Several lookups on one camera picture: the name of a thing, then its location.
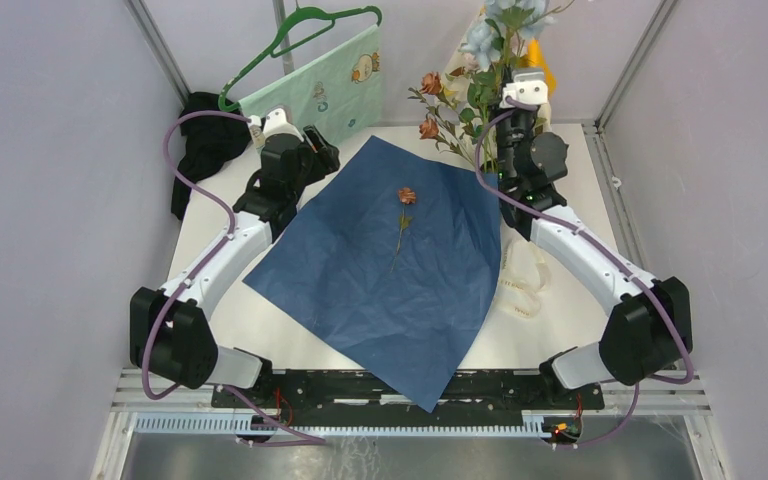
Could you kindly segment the flower bunch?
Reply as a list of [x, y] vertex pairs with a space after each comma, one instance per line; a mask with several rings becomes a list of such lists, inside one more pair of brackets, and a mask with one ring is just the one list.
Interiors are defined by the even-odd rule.
[[[549, 98], [557, 81], [542, 53], [539, 36], [556, 23], [571, 1], [485, 1], [445, 70], [446, 86], [459, 100], [486, 112], [499, 105], [504, 77], [516, 68], [540, 68], [546, 74]], [[483, 158], [498, 162], [489, 138], [479, 142]]]

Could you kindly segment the orange flower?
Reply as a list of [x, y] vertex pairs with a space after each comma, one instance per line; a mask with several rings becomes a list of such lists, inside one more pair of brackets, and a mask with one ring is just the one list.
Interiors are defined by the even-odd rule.
[[419, 138], [432, 142], [439, 153], [456, 155], [472, 164], [486, 112], [468, 100], [459, 100], [443, 80], [439, 72], [428, 72], [418, 87], [408, 89], [408, 99], [418, 101], [425, 109], [418, 126]]

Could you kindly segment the cream ribbon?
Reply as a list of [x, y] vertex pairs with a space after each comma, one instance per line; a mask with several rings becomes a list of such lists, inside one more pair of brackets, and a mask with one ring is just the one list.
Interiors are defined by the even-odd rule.
[[508, 240], [502, 250], [494, 308], [514, 318], [534, 318], [542, 309], [540, 294], [550, 282], [542, 251], [525, 240]]

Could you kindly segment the small rust rose stem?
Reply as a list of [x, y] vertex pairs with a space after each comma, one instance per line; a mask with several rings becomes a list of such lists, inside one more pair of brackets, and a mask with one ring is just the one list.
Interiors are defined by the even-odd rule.
[[410, 187], [403, 187], [399, 189], [397, 194], [398, 194], [398, 199], [401, 205], [401, 211], [399, 214], [399, 221], [398, 221], [398, 239], [397, 239], [390, 271], [393, 271], [395, 269], [397, 258], [400, 253], [402, 242], [403, 242], [404, 232], [412, 222], [412, 217], [408, 214], [407, 208], [411, 205], [415, 205], [417, 202], [417, 194]]

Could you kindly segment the blue wrapping paper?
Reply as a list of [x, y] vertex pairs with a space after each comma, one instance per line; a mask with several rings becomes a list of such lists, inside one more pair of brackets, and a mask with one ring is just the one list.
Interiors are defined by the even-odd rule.
[[[425, 411], [475, 341], [501, 266], [496, 177], [369, 138], [245, 283]], [[401, 205], [417, 202], [395, 269]]]

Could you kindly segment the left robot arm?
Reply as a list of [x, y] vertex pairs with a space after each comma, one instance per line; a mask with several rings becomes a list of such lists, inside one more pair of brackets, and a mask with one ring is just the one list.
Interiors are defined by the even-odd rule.
[[232, 219], [178, 276], [157, 289], [140, 288], [130, 301], [130, 354], [145, 374], [190, 389], [236, 386], [250, 407], [266, 405], [274, 381], [267, 360], [222, 347], [209, 319], [249, 264], [295, 218], [305, 188], [340, 167], [339, 151], [313, 126], [266, 131], [261, 167], [231, 209]]

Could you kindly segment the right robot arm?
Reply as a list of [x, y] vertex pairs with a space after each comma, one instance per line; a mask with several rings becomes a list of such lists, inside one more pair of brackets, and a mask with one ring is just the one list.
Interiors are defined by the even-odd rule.
[[494, 119], [500, 210], [505, 223], [559, 261], [602, 306], [607, 323], [599, 340], [544, 361], [537, 382], [551, 408], [572, 401], [578, 388], [601, 382], [633, 386], [652, 378], [673, 383], [660, 370], [680, 361], [693, 377], [690, 294], [675, 277], [659, 279], [612, 250], [588, 228], [555, 181], [567, 174], [567, 144], [536, 134], [536, 114], [499, 109]]

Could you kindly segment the black cloth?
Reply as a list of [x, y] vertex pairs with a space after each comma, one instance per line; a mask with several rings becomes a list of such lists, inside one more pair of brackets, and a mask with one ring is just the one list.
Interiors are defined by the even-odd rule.
[[[180, 116], [198, 111], [219, 111], [219, 95], [193, 92], [189, 95]], [[224, 117], [201, 116], [187, 120], [180, 126], [185, 137], [185, 154], [178, 162], [178, 171], [188, 180], [198, 183], [218, 172], [224, 165], [240, 156], [251, 143], [246, 124]], [[175, 178], [170, 211], [183, 221], [189, 204], [191, 188]]]

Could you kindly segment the green cartoon cloth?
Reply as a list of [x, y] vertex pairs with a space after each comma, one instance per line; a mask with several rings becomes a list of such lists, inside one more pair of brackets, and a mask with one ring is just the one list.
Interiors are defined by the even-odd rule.
[[380, 30], [371, 26], [309, 64], [239, 101], [248, 115], [289, 110], [297, 127], [315, 126], [338, 145], [379, 122], [383, 108]]

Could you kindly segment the green clothes hanger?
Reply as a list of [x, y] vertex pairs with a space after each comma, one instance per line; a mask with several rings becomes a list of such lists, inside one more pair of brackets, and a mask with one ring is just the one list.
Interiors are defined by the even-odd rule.
[[[294, 49], [305, 45], [308, 42], [332, 30], [338, 20], [364, 14], [374, 14], [376, 16], [376, 25], [381, 25], [383, 21], [383, 13], [379, 7], [374, 5], [367, 5], [335, 12], [328, 12], [319, 7], [313, 6], [297, 7], [291, 14], [279, 22], [276, 34], [271, 43], [268, 44], [266, 48], [262, 50], [257, 56], [255, 56], [247, 65], [245, 65], [234, 77], [232, 77], [224, 84], [219, 92], [218, 97], [219, 111], [230, 113], [237, 109], [236, 103], [230, 102], [228, 100], [228, 94], [240, 80], [248, 75], [267, 57], [283, 58], [285, 55], [290, 54]], [[295, 26], [312, 20], [325, 22], [326, 25], [320, 30], [308, 35], [299, 41], [296, 41], [295, 43], [289, 42], [288, 37]]]

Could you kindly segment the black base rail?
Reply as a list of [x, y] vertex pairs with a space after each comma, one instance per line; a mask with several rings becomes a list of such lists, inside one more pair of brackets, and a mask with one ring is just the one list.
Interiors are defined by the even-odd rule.
[[362, 370], [276, 370], [242, 393], [292, 427], [513, 427], [527, 412], [605, 407], [597, 384], [551, 387], [535, 370], [458, 370], [427, 412]]

